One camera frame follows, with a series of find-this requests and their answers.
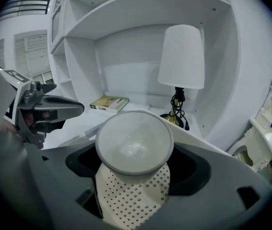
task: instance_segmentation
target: white wall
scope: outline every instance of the white wall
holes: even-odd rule
[[[207,141],[228,149],[262,107],[272,78],[272,13],[260,0],[230,0],[240,40],[239,75],[232,98]]]
[[[238,36],[231,8],[206,24],[204,38],[205,85],[199,90],[194,115],[206,138],[222,116],[236,83]]]
[[[50,13],[23,15],[0,21],[0,40],[4,39],[4,59],[6,69],[16,70],[15,39],[43,34],[49,28]],[[57,87],[54,93],[60,94]]]

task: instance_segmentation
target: black cable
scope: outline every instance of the black cable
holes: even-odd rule
[[[177,94],[175,94],[171,99],[171,105],[172,105],[172,110],[174,112],[174,115],[171,115],[171,112],[169,112],[169,116],[170,117],[177,116],[180,119],[183,118],[185,120],[185,130],[190,130],[188,121],[185,118],[185,112],[182,110],[183,102],[178,102],[178,105],[176,106],[175,105],[175,99],[177,99]]]

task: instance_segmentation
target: railing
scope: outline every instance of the railing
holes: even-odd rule
[[[0,20],[25,14],[47,14],[49,3],[50,0],[9,0],[0,11]]]

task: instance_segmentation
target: white shelving unit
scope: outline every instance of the white shelving unit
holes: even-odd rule
[[[99,114],[92,114],[89,104],[103,95],[128,97],[132,103],[149,105],[149,111],[158,115],[170,111],[172,93],[167,86],[157,85],[156,76],[165,29],[175,24],[199,28],[205,42],[205,60],[208,62],[205,71],[208,74],[205,76],[205,89],[198,94],[204,101],[193,102],[196,105],[205,103],[205,107],[213,104],[218,108],[218,115],[222,112],[234,86],[237,62],[223,57],[220,52],[230,51],[229,55],[235,58],[238,42],[227,34],[228,28],[236,29],[233,20],[223,20],[222,30],[212,22],[220,16],[228,17],[231,10],[228,0],[65,2],[65,38],[53,56],[63,95],[85,106],[83,122],[98,119],[96,116]],[[233,72],[229,79],[223,78],[223,68]],[[212,100],[211,93],[222,92],[224,83],[230,86],[226,86],[228,91],[222,95],[222,100]],[[186,107],[191,102],[188,90],[185,96]],[[193,105],[190,106],[190,110],[185,109],[190,133],[205,138],[217,122],[216,112],[204,112],[204,108],[195,111]]]
[[[66,60],[64,40],[55,49],[53,58],[56,64],[56,72],[63,97],[77,101],[78,99],[76,97]]]
[[[110,0],[88,12],[67,36],[97,40],[137,26],[204,26],[229,6],[227,0]]]

